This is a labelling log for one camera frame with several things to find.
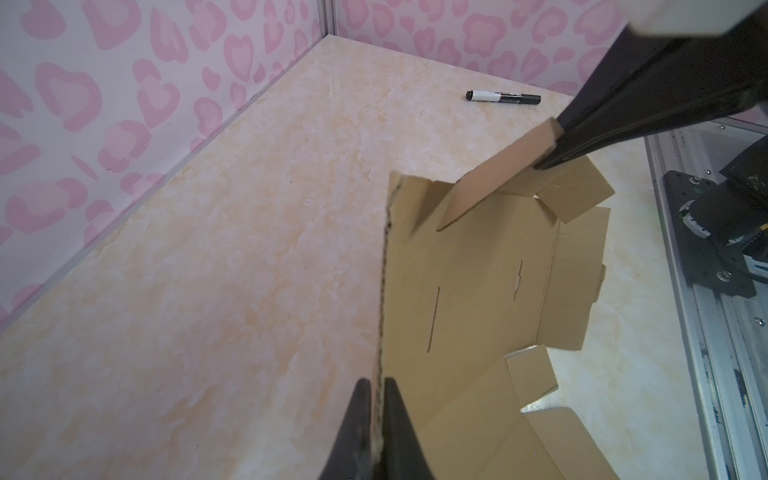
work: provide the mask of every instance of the pink heart wallpaper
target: pink heart wallpaper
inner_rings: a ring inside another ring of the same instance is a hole
[[[611,0],[338,0],[336,17],[342,37],[570,95],[626,23]]]
[[[0,3],[0,326],[319,38],[315,0]]]

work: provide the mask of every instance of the marker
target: marker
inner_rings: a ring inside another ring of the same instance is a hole
[[[472,101],[497,101],[503,104],[538,105],[541,97],[538,95],[507,94],[503,91],[470,90],[467,92],[467,100]]]

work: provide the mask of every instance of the beige tabletop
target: beige tabletop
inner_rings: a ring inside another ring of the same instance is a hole
[[[325,38],[0,336],[0,478],[315,478],[372,373],[389,172],[456,181],[569,101]],[[624,480],[706,478],[644,143],[592,158],[607,277],[541,404]]]

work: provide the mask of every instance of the cardboard box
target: cardboard box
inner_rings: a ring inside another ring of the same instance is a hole
[[[604,278],[610,185],[586,157],[532,168],[561,132],[455,185],[392,178],[373,441],[391,376],[438,480],[616,478],[572,410],[521,413],[557,386],[544,346],[581,348]]]

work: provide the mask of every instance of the cable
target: cable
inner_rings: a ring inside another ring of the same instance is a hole
[[[742,270],[739,267],[733,265],[732,263],[728,263],[728,261],[725,260],[722,255],[720,255],[720,250],[718,250],[717,245],[715,244],[712,237],[709,237],[707,241],[709,241],[710,245],[712,246],[712,250],[714,250],[715,255],[717,255],[717,259],[720,260],[720,263],[723,264],[723,268],[725,268],[726,270],[733,270],[734,272],[740,273],[741,275],[744,275],[746,278],[754,280],[758,283],[762,283],[763,285],[768,285],[768,278],[764,276],[756,275],[755,273],[752,273],[747,270]]]

